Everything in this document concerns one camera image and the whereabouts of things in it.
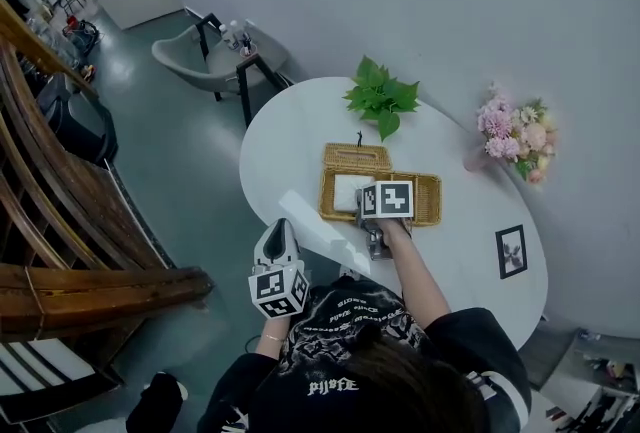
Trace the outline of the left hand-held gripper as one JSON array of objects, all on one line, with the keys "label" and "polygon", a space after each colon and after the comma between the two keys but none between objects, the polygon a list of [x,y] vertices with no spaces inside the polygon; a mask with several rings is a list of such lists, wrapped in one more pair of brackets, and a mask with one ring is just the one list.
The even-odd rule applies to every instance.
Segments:
[{"label": "left hand-held gripper", "polygon": [[254,247],[254,265],[269,266],[282,256],[286,265],[255,270],[248,277],[251,301],[266,319],[300,314],[309,291],[295,231],[286,218],[276,220],[260,237]]}]

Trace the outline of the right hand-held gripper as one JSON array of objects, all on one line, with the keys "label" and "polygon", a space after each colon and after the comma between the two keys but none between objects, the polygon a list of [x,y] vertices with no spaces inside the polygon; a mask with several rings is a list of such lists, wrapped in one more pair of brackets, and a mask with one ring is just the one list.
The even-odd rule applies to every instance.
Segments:
[{"label": "right hand-held gripper", "polygon": [[390,220],[411,235],[414,217],[414,191],[411,181],[375,181],[359,188],[356,198],[356,225],[365,232],[366,247],[372,260],[389,260],[391,250],[384,241],[378,221]]}]

